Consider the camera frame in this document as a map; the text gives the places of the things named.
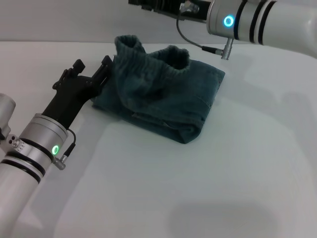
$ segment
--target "white table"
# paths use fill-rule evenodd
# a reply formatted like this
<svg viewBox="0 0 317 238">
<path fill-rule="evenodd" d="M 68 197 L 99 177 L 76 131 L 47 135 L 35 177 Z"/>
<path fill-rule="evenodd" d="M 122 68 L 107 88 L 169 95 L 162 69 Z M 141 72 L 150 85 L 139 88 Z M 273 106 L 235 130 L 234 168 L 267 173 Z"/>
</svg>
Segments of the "white table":
<svg viewBox="0 0 317 238">
<path fill-rule="evenodd" d="M 201 136 L 181 145 L 87 103 L 66 170 L 51 167 L 13 238 L 317 237 L 317 60 L 236 45 L 222 61 L 179 47 L 226 72 Z M 76 59 L 91 76 L 114 54 L 113 44 L 0 43 L 12 132 L 45 109 Z"/>
</svg>

